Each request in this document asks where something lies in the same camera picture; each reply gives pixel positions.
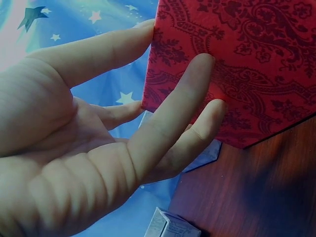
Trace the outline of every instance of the paisley box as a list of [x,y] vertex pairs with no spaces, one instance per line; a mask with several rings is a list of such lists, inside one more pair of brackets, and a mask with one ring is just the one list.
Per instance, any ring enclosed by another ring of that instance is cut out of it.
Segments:
[[217,61],[192,122],[225,100],[218,140],[246,148],[316,112],[315,0],[160,0],[143,108],[154,112],[200,53]]
[[200,237],[201,231],[178,215],[156,208],[144,237]]

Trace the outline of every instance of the hand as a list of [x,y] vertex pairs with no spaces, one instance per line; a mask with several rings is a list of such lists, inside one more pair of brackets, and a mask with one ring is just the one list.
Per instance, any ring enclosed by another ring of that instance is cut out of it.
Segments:
[[212,141],[225,113],[206,95],[213,59],[197,56],[176,89],[130,140],[109,130],[140,102],[100,107],[70,89],[140,57],[153,21],[34,52],[0,74],[0,233],[69,236],[122,205],[146,182],[171,178]]

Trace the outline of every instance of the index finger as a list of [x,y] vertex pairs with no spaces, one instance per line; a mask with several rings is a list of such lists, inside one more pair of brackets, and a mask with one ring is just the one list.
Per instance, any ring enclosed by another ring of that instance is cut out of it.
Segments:
[[195,57],[176,88],[127,143],[138,181],[159,163],[190,123],[208,91],[213,64],[209,54]]
[[28,57],[49,64],[72,88],[142,56],[153,39],[153,30],[154,20],[148,20],[132,29],[40,49]]

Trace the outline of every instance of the star print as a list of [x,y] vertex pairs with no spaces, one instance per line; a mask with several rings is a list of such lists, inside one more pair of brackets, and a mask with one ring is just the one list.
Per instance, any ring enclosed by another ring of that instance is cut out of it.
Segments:
[[42,9],[42,11],[40,11],[41,13],[46,13],[49,14],[51,12],[51,10],[49,10],[48,8],[44,8]]
[[56,40],[60,40],[60,37],[59,37],[60,35],[55,35],[55,34],[53,34],[53,36],[50,38],[51,40],[54,40],[54,41],[56,41]]
[[133,95],[133,92],[128,93],[128,94],[124,94],[120,92],[120,98],[117,100],[117,103],[121,103],[125,105],[125,104],[134,102],[134,100],[132,99],[132,95]]
[[92,16],[89,18],[89,20],[92,21],[94,24],[97,20],[101,20],[100,11],[92,11]]
[[18,29],[20,29],[22,26],[25,25],[26,32],[30,29],[32,23],[37,18],[48,18],[45,14],[41,13],[41,11],[44,9],[44,6],[39,6],[36,8],[26,8],[25,9],[25,16],[22,20],[20,26]]
[[130,11],[131,11],[131,10],[136,10],[136,11],[138,11],[138,8],[137,8],[137,7],[134,7],[134,6],[132,6],[132,5],[125,5],[125,6],[128,7]]

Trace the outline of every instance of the patterned paper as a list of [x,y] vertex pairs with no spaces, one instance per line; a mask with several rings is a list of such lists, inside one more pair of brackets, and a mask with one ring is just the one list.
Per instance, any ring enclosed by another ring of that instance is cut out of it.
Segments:
[[217,62],[192,122],[224,99],[218,140],[245,148],[316,112],[315,0],[160,0],[143,107],[154,112],[200,53]]

